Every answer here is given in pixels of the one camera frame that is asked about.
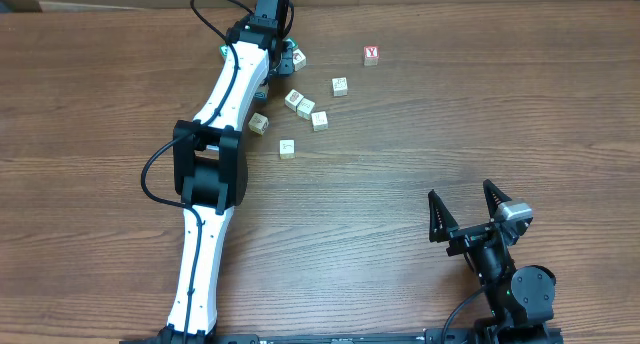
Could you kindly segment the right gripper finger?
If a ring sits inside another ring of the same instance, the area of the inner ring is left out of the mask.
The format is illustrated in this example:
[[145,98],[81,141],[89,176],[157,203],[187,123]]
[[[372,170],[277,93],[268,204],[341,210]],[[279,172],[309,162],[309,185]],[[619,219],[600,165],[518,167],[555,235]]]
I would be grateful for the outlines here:
[[428,204],[430,215],[429,241],[448,241],[451,234],[459,229],[457,221],[434,190],[428,193]]
[[502,192],[490,179],[483,181],[483,190],[491,218],[495,216],[500,204],[512,200],[511,197]]

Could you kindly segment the small wooden picture block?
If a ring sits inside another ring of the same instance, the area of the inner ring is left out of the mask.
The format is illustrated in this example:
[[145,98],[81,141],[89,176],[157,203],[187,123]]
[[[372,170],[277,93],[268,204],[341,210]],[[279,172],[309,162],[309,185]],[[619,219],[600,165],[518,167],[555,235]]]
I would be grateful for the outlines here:
[[279,142],[279,155],[281,159],[292,159],[295,154],[295,141],[292,139],[281,140]]

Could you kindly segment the wooden block blue side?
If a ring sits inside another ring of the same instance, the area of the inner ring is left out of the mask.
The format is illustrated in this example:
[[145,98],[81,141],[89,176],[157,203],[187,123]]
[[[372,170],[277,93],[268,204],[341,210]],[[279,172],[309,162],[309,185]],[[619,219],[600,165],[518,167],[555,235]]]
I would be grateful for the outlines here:
[[268,92],[269,92],[268,84],[260,85],[254,94],[254,99],[256,101],[266,102],[268,98]]

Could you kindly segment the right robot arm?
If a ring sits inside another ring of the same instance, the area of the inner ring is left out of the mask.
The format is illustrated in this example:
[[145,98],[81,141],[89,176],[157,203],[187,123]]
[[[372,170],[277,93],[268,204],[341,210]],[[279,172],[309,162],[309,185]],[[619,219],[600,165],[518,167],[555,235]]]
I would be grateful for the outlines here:
[[[439,341],[561,343],[561,331],[547,326],[554,317],[555,275],[539,265],[517,268],[509,253],[530,227],[533,209],[506,195],[489,179],[483,182],[483,191],[489,221],[467,228],[458,225],[435,191],[428,193],[429,240],[446,242],[450,257],[463,256],[480,283],[480,288],[451,312]],[[486,297],[491,315],[476,320],[462,337],[453,333],[450,326],[455,317],[480,295]]]

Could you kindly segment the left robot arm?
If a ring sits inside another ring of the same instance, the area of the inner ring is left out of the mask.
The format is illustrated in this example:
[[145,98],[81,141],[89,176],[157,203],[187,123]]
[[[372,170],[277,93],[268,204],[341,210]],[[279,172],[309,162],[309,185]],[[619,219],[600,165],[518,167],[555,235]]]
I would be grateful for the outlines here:
[[258,89],[294,72],[287,41],[290,0],[257,0],[221,37],[227,47],[220,77],[193,120],[177,121],[159,149],[173,155],[174,187],[185,235],[177,292],[155,343],[209,343],[217,324],[217,282],[224,238],[244,198],[248,168],[242,130]]

